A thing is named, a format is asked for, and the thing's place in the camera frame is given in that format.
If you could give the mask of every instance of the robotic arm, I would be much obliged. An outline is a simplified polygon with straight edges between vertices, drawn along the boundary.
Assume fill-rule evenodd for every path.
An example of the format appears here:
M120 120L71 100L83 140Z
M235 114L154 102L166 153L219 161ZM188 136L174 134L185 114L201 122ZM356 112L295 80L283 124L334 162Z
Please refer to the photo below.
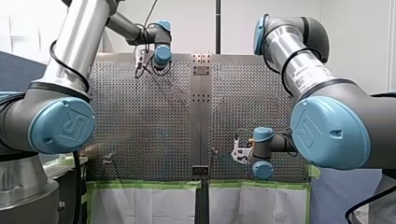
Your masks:
M44 76L24 93L0 92L0 219L5 223L58 223L58 184L48 181L37 154L74 152L78 164L76 151L94 129L88 79L106 26L130 45L154 44L157 70L172 59L169 22L138 27L117 13L119 0L65 2L70 8ZM35 218L27 221L31 214Z
M324 168L396 168L396 101L386 93L370 96L324 66L329 39L318 21L266 15L256 26L254 52L274 63L293 97L289 136L254 131L250 162L258 178L271 176L272 151L294 148Z
M21 151L68 153L88 141L94 127L88 79L106 25L130 45L155 44L153 61L157 69L169 64L170 23L158 21L147 29L139 28L116 12L118 3L69 2L44 76L30 84L23 99L0 98L0 155Z

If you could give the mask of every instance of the metal rod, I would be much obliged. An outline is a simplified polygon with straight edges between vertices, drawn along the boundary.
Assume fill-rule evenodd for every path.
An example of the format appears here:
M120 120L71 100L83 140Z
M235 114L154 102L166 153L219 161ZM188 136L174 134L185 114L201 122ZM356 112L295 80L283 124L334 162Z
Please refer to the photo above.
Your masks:
M136 40L140 34L140 28L119 12L110 17L107 27L131 41Z
M216 0L216 54L221 54L221 0Z

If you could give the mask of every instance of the black cable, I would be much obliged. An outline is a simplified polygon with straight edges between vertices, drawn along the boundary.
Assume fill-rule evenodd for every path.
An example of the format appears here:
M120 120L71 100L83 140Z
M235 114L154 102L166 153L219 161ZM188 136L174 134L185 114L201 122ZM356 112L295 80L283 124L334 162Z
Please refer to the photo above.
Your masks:
M137 27L141 27L143 29L143 40L145 41L145 52L149 53L149 40L148 40L148 36L149 36L149 32L148 29L146 28L145 25L142 25L140 23L136 23L135 24Z
M285 140L285 151L286 151L287 143L289 143L294 148L296 154L293 155L290 152L287 152L291 157L297 157L299 155L294 143L292 143L291 140L284 133L275 133L275 134L281 136Z
M81 183L81 165L79 163L79 155L77 150L73 152L73 158L75 161L75 169L76 169L76 203L75 203L73 224L78 224L79 213L81 210L82 183Z
M148 17L146 18L146 21L145 21L145 26L148 24L149 17L151 16L151 13L152 13L152 11L153 11L154 8L155 8L155 5L157 5L157 2L158 2L158 0L155 0L154 3L152 4L151 10L149 11Z
M315 55L315 54L314 54L314 55L317 56L318 59L321 61L322 56L321 56L321 53L320 53L319 50L314 49L314 48L303 48L303 49L299 49L299 50L294 51L294 52L288 57L288 59L286 59L286 61L283 63L282 70L281 70L281 72L280 72L280 77L282 78L282 85L283 85L283 88L285 88L285 91L286 91L290 96L293 96L293 94L291 93L291 91L290 91L288 85L286 84L286 74L285 74L285 73L286 73L286 68L288 67L289 63L291 62L291 60L293 60L294 57L296 57L297 55L299 55L299 54L301 54L301 53L306 52L307 50L310 50L310 51L316 53L317 55Z
M145 24L144 24L144 25L142 25L142 24L136 24L136 25L143 26L143 38L145 38L145 35L148 33L148 32L147 32L146 25L148 24L149 18L150 18L151 14L152 14L152 11L153 11L154 8L155 8L155 5L157 5L157 2L158 2L158 0L155 0L154 3L152 4L151 10L149 11L148 16L146 17Z
M151 70L152 70L152 72L153 72L156 76L158 76L158 77L164 77L164 76L168 75L169 72L170 72L171 69L172 69L172 61L169 62L169 64L168 64L168 69L167 69L165 72L160 72L160 71L158 71L158 70L154 67L154 65L153 65L153 63L152 63L152 61L153 61L152 58L153 58L153 57L154 57L154 55L152 55L151 58L150 58L150 60L151 60L150 65L151 65Z
M263 23L264 23L264 30L263 30L263 34L262 34L262 57L264 58L264 62L265 65L274 73L279 74L279 71L277 71L275 68L273 68L272 66L270 66L270 64L267 61L267 58L265 57L265 25L267 23L267 19L270 17L270 15L265 14L263 17Z
M387 190L385 190L385 191L383 191L381 193L378 193L378 194L376 194L376 195L374 195L374 196L372 196L372 197L370 197L370 198L368 198L368 199L366 199L366 200L364 200L364 201L362 201L360 203L357 203L357 204L353 205L348 210L346 210L346 213L345 213L346 222L348 224L352 224L352 221L349 219L349 216L353 212L355 212L356 209L366 205L367 203L372 203L372 202L374 202L374 201L376 201L376 200L378 200L380 198L383 198L383 197L385 197L385 196L387 196L387 195L389 195L389 194L391 194L391 193L393 193L395 191L396 191L396 186L393 186L390 189L387 189Z
M87 78L85 78L79 71L77 71L76 69L74 69L74 68L70 67L69 65L65 64L58 57L56 57L55 52L53 51L53 48L56 45L56 41L57 40L54 40L52 42L52 44L49 46L49 54L50 54L50 56L53 58L53 60L55 60L55 62L57 62L58 64L60 64L61 66L63 66L67 70L73 72L76 76L78 76L79 79L81 79L81 81L85 85L85 92L88 92L90 90L90 83L88 82Z

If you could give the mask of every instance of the white cloth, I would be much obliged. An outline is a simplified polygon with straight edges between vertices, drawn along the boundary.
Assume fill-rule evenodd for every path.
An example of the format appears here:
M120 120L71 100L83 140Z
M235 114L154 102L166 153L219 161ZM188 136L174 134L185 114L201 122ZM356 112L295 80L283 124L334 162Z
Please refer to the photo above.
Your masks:
M193 224L195 189L95 189L91 224Z
M308 189L213 188L210 224L306 224L307 197Z

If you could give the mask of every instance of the metal post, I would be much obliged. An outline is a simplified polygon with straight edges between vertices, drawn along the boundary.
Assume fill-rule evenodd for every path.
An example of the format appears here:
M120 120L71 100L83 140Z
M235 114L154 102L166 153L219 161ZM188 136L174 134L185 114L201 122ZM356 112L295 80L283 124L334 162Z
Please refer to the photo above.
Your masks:
M221 54L221 0L216 0L216 54Z
M117 5L110 0L74 0L55 47L62 62L89 78L105 25ZM60 85L82 94L83 82L55 60L50 59L44 76L36 82Z

